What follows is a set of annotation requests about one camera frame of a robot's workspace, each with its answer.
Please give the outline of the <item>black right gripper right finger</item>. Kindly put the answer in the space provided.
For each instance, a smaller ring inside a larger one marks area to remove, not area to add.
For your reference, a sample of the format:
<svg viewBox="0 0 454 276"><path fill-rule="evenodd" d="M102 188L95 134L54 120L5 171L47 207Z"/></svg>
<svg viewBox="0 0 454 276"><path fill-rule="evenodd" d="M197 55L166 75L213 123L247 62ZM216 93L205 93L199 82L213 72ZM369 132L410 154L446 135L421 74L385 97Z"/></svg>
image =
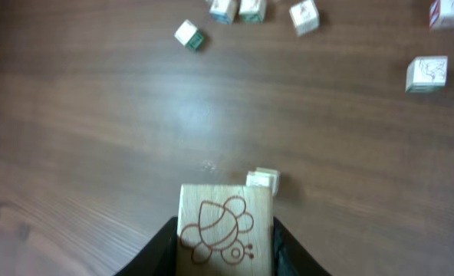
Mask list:
<svg viewBox="0 0 454 276"><path fill-rule="evenodd" d="M289 232L274 218L273 252L276 276L331 276Z"/></svg>

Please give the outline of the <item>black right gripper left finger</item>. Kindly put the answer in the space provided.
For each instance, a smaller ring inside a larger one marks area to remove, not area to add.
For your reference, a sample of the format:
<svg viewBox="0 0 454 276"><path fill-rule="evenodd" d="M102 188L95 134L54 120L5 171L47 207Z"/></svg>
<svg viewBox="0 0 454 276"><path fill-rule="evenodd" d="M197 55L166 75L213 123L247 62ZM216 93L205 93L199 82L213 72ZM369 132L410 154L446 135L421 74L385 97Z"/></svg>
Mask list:
<svg viewBox="0 0 454 276"><path fill-rule="evenodd" d="M175 276L178 218L172 217L115 276Z"/></svg>

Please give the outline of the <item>red U letter block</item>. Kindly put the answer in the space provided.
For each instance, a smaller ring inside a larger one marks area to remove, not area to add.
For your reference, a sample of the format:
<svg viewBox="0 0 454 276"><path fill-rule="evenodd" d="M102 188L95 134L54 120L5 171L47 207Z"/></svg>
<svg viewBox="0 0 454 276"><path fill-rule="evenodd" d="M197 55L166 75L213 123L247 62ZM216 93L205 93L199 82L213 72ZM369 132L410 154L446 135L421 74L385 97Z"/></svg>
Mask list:
<svg viewBox="0 0 454 276"><path fill-rule="evenodd" d="M182 185L176 274L274 275L272 206L265 187Z"/></svg>

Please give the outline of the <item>tree picture green block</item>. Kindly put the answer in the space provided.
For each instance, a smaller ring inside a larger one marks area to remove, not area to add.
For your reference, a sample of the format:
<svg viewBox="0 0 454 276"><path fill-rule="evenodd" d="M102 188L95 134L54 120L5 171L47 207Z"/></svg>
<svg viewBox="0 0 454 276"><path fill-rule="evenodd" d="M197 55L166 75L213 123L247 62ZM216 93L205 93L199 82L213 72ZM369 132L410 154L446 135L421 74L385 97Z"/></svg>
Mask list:
<svg viewBox="0 0 454 276"><path fill-rule="evenodd" d="M255 171L249 171L246 176L247 186L259 186L269 188L272 195L278 194L281 173L278 170L258 167Z"/></svg>

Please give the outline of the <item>plant picture wooden block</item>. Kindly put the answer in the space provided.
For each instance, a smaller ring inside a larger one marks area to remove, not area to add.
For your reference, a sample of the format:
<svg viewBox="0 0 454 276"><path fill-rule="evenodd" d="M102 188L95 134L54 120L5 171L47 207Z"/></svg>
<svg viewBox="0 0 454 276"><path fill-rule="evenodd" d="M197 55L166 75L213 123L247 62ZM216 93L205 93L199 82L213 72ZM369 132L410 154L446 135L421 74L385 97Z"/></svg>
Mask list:
<svg viewBox="0 0 454 276"><path fill-rule="evenodd" d="M320 15L314 0L306 0L289 9L295 33L298 37L316 30L320 25Z"/></svg>

